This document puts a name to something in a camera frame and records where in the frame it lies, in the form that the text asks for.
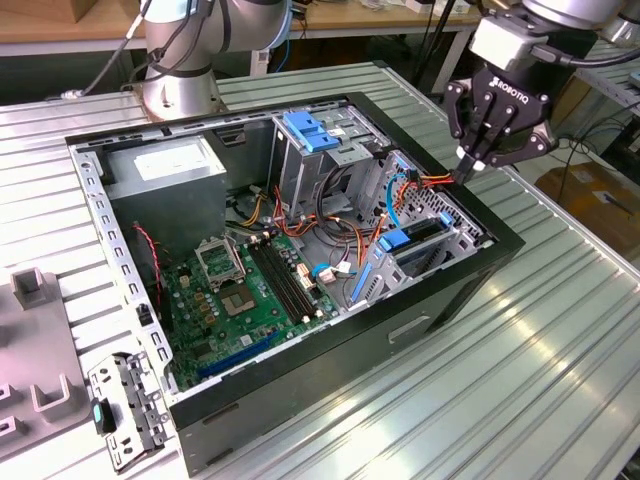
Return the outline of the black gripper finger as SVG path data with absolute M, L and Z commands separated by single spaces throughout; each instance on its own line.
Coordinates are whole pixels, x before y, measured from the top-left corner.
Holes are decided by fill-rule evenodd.
M 504 97 L 472 99 L 464 127 L 464 180 L 486 167 L 531 160 L 556 148 L 550 113 L 547 97 L 534 97 L 526 105 Z
M 457 166 L 452 177 L 457 184 L 470 180 L 486 166 L 492 145 L 490 114 L 494 107 L 494 90 L 471 80 L 452 81 L 446 87 L 446 113 L 450 134 L 458 142 Z

